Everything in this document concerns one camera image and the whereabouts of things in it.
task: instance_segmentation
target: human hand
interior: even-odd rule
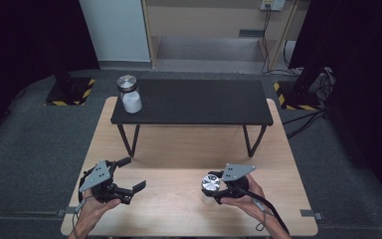
[[[95,228],[101,217],[120,203],[120,199],[101,203],[93,197],[91,189],[85,191],[83,198],[86,202],[80,212],[80,218],[69,237],[70,239],[87,238],[87,235]]]
[[[252,175],[249,173],[246,176],[249,182],[249,191],[259,196],[265,197],[263,189],[254,180]],[[245,195],[241,198],[223,197],[220,202],[231,206],[237,206],[241,210],[246,212],[248,215],[256,218],[260,222],[264,220],[264,213],[260,210],[256,203],[254,203],[253,198],[251,196]]]
[[[249,174],[246,175],[249,182],[249,191],[259,196],[266,197],[263,193],[263,189]],[[253,201],[253,198],[249,195],[245,195],[241,198],[223,197],[220,200],[221,203],[237,206],[251,217],[256,218],[259,222],[262,222],[273,238],[276,239],[288,239],[289,234],[282,228],[279,221],[273,216],[270,208],[264,206],[265,212],[263,212]]]

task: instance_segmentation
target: wire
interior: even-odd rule
[[[84,206],[84,204],[86,204],[87,199],[89,199],[91,197],[94,197],[94,196],[88,196],[85,199],[83,199],[83,201],[80,202],[80,204],[77,206],[76,210],[74,211],[72,222],[73,222],[74,237],[76,239],[79,238],[79,237],[77,236],[77,232],[76,232],[76,225],[77,225],[77,223],[75,222],[74,219],[77,217],[77,221],[79,220],[79,211],[80,211],[80,209]]]
[[[318,114],[324,112],[325,110],[321,110],[319,112],[316,112],[315,114],[311,114],[311,118],[303,125],[301,126],[300,128],[294,130],[293,132],[289,133],[286,135],[287,139],[290,139],[292,137],[294,137],[295,135],[297,135],[298,133],[306,130],[307,128],[309,128],[312,123],[316,120],[318,120],[319,118],[324,118],[324,119],[327,119],[327,114],[323,114],[321,116],[317,116]]]
[[[297,76],[300,75],[300,74],[294,72],[294,71],[292,70],[292,68],[289,67],[289,62],[287,61],[287,41],[285,41],[285,43],[284,43],[284,62],[285,62],[285,65],[286,65],[286,67],[289,69],[290,72],[292,72],[293,74],[295,74],[295,75],[297,75]]]
[[[324,103],[327,100],[333,90],[334,82],[335,79],[331,69],[324,69],[323,76],[320,78],[319,87],[315,90],[319,101]]]
[[[269,27],[270,19],[272,15],[272,7],[270,4],[266,5],[266,21],[265,21],[265,28],[264,28],[264,33],[265,35],[262,38],[262,45],[265,50],[266,56],[265,56],[265,61],[263,62],[263,67],[262,67],[262,73],[263,74],[272,74],[272,75],[282,75],[282,76],[299,76],[298,74],[292,72],[292,71],[286,71],[286,70],[271,70],[270,69],[270,56],[269,56],[269,50],[268,50],[268,43],[266,40],[266,33]]]
[[[263,218],[264,218],[263,222],[257,224],[257,226],[256,226],[256,230],[258,230],[258,231],[263,231],[266,227],[266,211],[263,211]]]
[[[242,188],[239,188],[239,190],[243,193],[245,193],[246,195],[249,195],[251,196],[252,198],[254,199],[257,199],[261,202],[263,202],[266,206],[268,206],[272,213],[274,214],[275,218],[278,220],[279,224],[281,225],[282,229],[287,233],[289,234],[289,230],[287,229],[287,226],[285,225],[285,223],[282,221],[281,217],[279,216],[278,212],[276,211],[275,207],[264,197],[262,196],[259,196],[257,195],[256,193],[254,192],[251,192],[251,191],[248,191],[248,190],[244,190]]]
[[[321,111],[319,111],[319,112],[315,112],[315,113],[311,113],[311,114],[308,114],[308,115],[303,116],[303,117],[300,117],[300,118],[291,119],[291,120],[286,121],[286,122],[284,122],[284,123],[282,123],[282,124],[285,125],[285,124],[287,124],[287,123],[290,123],[290,122],[293,122],[293,121],[297,121],[297,120],[301,120],[301,119],[310,117],[310,116],[312,116],[312,115],[318,115],[318,114],[321,113],[321,112],[324,112],[324,110],[321,110]]]

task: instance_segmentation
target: black backdrop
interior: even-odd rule
[[[26,86],[81,69],[98,62],[79,0],[0,0],[0,120]]]
[[[331,16],[339,19],[327,28]],[[319,43],[325,33],[332,34]],[[336,77],[327,108],[348,158],[382,183],[382,1],[311,0],[290,64],[305,67],[310,59],[323,60]]]

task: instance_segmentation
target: table leg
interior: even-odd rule
[[[248,131],[247,131],[247,126],[243,125],[244,129],[244,137],[245,137],[245,143],[247,144],[247,151],[248,151],[248,156],[253,157],[254,153],[256,152],[257,147],[260,144],[260,141],[262,140],[263,134],[265,134],[267,126],[262,125],[262,129],[260,131],[259,137],[257,137],[256,142],[254,143],[253,147],[250,146],[250,139],[248,138]]]
[[[132,148],[129,146],[128,138],[126,138],[125,130],[123,129],[123,124],[118,124],[117,129],[119,129],[120,136],[122,137],[123,144],[125,144],[126,151],[128,151],[128,155],[133,157],[135,154],[135,147],[137,145],[138,133],[139,133],[140,124],[135,126],[134,132],[134,140],[132,142]]]

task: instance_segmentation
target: yellow and black warning stripe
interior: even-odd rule
[[[321,106],[309,106],[309,105],[290,105],[278,83],[274,83],[275,92],[278,96],[279,103],[282,109],[286,110],[306,110],[306,111],[317,111],[321,110]]]
[[[46,101],[46,106],[58,106],[58,107],[64,107],[64,106],[82,106],[87,98],[90,95],[90,92],[92,91],[92,87],[95,85],[96,80],[90,79],[89,84],[86,87],[85,92],[81,96],[80,99],[75,100],[66,100],[66,99],[57,99],[52,101]]]

